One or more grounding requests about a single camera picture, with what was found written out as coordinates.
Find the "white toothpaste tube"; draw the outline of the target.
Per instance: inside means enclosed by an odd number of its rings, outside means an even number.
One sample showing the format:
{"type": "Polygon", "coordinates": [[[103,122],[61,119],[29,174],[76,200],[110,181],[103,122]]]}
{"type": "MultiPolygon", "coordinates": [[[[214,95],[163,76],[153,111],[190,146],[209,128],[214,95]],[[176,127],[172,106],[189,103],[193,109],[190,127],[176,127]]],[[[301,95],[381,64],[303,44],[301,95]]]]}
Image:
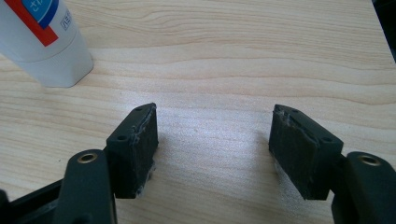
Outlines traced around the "white toothpaste tube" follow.
{"type": "Polygon", "coordinates": [[[72,87],[93,69],[64,0],[0,0],[0,53],[45,87],[72,87]]]}

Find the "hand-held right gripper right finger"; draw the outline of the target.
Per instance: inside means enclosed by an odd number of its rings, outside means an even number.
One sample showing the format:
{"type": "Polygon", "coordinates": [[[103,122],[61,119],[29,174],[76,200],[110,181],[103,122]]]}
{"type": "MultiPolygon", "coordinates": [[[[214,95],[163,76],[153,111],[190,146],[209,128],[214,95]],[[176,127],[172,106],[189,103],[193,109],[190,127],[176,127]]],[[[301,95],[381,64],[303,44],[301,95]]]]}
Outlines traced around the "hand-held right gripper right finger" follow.
{"type": "Polygon", "coordinates": [[[269,151],[304,199],[327,199],[343,144],[302,111],[275,105],[269,151]]]}

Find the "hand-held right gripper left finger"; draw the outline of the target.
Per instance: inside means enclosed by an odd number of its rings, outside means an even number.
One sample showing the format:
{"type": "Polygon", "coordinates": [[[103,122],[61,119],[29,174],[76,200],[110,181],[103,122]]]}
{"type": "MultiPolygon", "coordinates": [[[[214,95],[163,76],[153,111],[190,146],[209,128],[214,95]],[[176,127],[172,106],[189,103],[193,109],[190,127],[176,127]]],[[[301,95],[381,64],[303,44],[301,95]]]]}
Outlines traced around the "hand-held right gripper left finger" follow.
{"type": "Polygon", "coordinates": [[[134,199],[151,172],[158,141],[156,105],[133,109],[106,140],[106,158],[116,198],[134,199]]]}

